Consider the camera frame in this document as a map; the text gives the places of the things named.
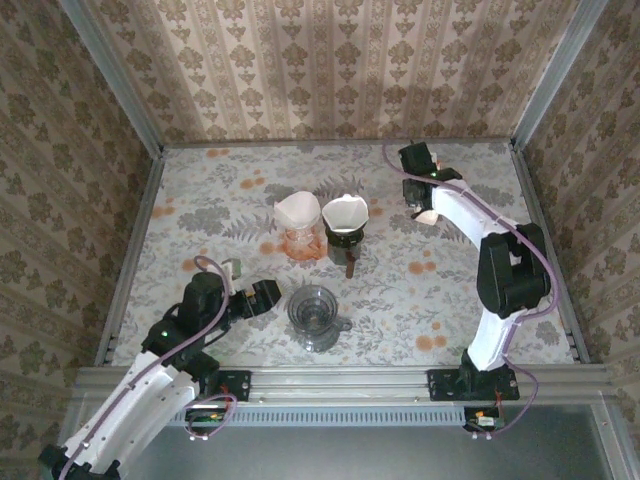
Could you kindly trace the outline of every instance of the clear glass cup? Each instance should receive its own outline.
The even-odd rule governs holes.
[[[305,285],[294,292],[287,313],[303,348],[324,352],[338,341],[340,332],[351,330],[349,319],[338,317],[336,297],[319,285]]]

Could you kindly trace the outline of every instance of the patterned wallpaper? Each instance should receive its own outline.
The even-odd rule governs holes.
[[[57,439],[149,167],[58,4],[0,2],[0,479]]]
[[[507,137],[578,0],[90,0],[165,144]]]
[[[640,3],[612,0],[526,147],[572,300],[640,446]]]

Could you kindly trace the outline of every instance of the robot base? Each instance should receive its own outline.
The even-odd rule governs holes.
[[[479,371],[467,351],[462,354],[457,369],[427,371],[432,402],[495,401],[496,392],[502,400],[519,400],[520,392],[515,372],[503,365],[488,372]]]

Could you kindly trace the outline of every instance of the table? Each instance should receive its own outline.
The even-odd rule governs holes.
[[[485,201],[529,221],[506,142],[429,145]],[[403,146],[388,146],[393,159]],[[149,327],[181,300],[197,254],[241,259],[239,288],[275,278],[283,291],[272,311],[239,321],[206,349],[222,365],[459,363],[480,319],[478,252],[444,218],[435,226],[409,218],[401,178],[384,164],[379,143],[168,149],[164,158],[113,365],[130,365]],[[321,205],[344,193],[367,201],[370,220],[353,279],[326,257],[295,262],[282,253],[273,204],[298,190],[313,192]],[[354,324],[321,354],[301,348],[286,314],[288,297],[309,283],[330,289]],[[557,312],[525,323],[511,352],[517,363],[573,363]]]

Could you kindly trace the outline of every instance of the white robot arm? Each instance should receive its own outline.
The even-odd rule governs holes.
[[[216,339],[238,319],[267,312],[281,297],[275,280],[236,291],[228,270],[224,269],[231,295],[215,324],[214,329],[222,331]],[[63,446],[48,445],[42,451],[38,461],[45,480],[119,480],[180,410],[199,395],[227,393],[223,378],[231,378],[230,372],[220,372],[219,363],[201,351],[204,335],[175,355],[170,353],[211,325],[224,305],[223,283],[210,271],[193,277],[182,303],[151,327],[142,352],[98,412]],[[246,400],[248,391],[242,393]]]
[[[470,191],[464,180],[453,179],[447,183]],[[480,250],[482,239],[490,233],[507,233],[506,228],[491,220],[466,196],[445,188],[434,188],[431,196],[433,210],[451,220],[478,250]],[[482,199],[476,198],[487,208],[491,208]],[[504,220],[516,226],[513,220],[506,218]],[[507,335],[516,319],[523,313],[525,310],[517,310],[507,318],[500,318],[497,313],[490,312],[486,307],[483,307],[480,325],[468,350],[469,357],[478,370],[493,370],[504,365],[502,349]]]
[[[471,191],[458,172],[440,170],[425,143],[409,145],[399,153],[403,170],[412,177],[403,180],[405,200],[416,211],[412,218],[433,220],[443,215],[479,250],[476,287],[483,312],[476,336],[463,355],[460,377],[467,377],[462,382],[467,391],[461,398],[473,398],[472,390],[483,382],[483,388],[493,395],[493,385],[500,381],[495,379],[512,374],[505,370],[504,355],[514,324],[536,308],[551,288],[540,259],[518,239],[544,257],[542,230],[533,223],[517,225],[500,215]]]

